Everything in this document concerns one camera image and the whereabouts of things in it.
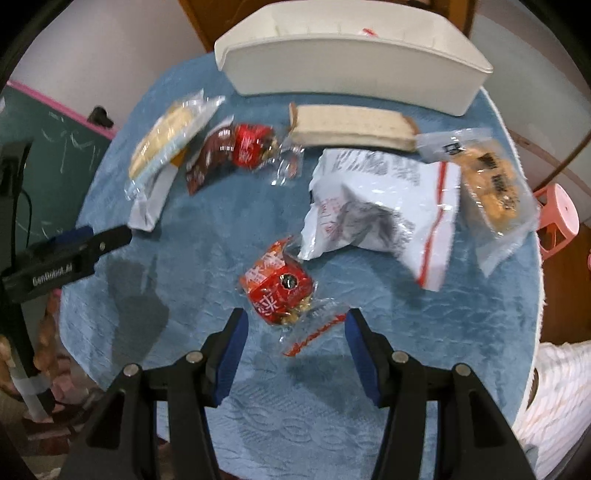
packaged bread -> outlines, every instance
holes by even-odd
[[[290,104],[290,138],[304,147],[416,150],[418,128],[400,112],[348,105]]]
[[[489,128],[417,136],[427,161],[451,161],[462,171],[462,215],[475,240],[476,259],[488,276],[538,225],[538,203]]]
[[[139,142],[131,157],[125,188],[127,198],[146,194],[156,174],[205,127],[224,101],[223,96],[204,98],[201,90],[174,102]]]

white storage box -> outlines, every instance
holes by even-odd
[[[377,36],[367,36],[363,29]],[[215,44],[243,95],[348,93],[463,115],[491,64],[444,17],[367,0],[267,5]]]

floor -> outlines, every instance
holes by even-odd
[[[542,342],[561,345],[591,340],[590,251],[591,229],[581,225],[578,236],[544,262]]]

blue tablecloth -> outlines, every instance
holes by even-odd
[[[511,151],[483,92],[461,118],[354,96],[242,98],[208,55],[169,70],[145,94],[106,153],[79,225],[101,231],[127,222],[131,205],[123,191],[133,149],[172,101],[201,88],[210,96],[227,96],[212,123],[233,113],[238,121],[287,127],[292,100],[345,103],[398,110],[414,118],[423,132],[491,127]],[[301,229],[319,155],[320,150],[307,151],[303,178],[292,188],[271,187],[256,175],[237,172],[190,197],[179,175],[152,234],[136,234],[130,246],[101,259],[93,277],[64,289],[63,343],[103,387],[127,363],[152,368],[174,362],[220,330],[233,307],[248,309],[250,336],[232,392],[220,408],[208,409],[207,417],[220,467],[252,480],[369,478],[385,424],[387,412],[363,394],[341,326],[298,357],[282,358],[274,349],[277,331],[254,314],[236,289],[238,276],[271,243]],[[403,265],[377,252],[346,248],[306,267],[319,282],[319,297],[360,307],[370,326],[395,349],[435,367],[450,368],[459,361],[471,365],[512,422],[536,342],[537,248],[531,235],[485,279],[459,219],[438,293],[421,290]],[[424,478],[433,471],[434,412],[431,406]],[[165,409],[158,413],[158,432],[167,437]]]

transparent packaging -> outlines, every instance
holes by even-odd
[[[528,184],[488,128],[417,136],[428,161],[451,161],[462,171],[462,212],[485,276],[515,252],[538,226]]]
[[[278,346],[295,356],[312,340],[344,321],[348,307],[333,299],[317,299],[316,283],[296,260],[292,237],[272,244],[239,278],[254,310],[269,325],[281,327]]]
[[[224,101],[224,96],[205,98],[201,90],[174,102],[136,147],[125,196],[132,200],[146,194],[156,174],[205,127]]]
[[[304,150],[269,125],[234,123],[229,117],[211,130],[194,161],[187,165],[187,189],[195,194],[208,175],[224,164],[262,171],[271,185],[301,176]]]

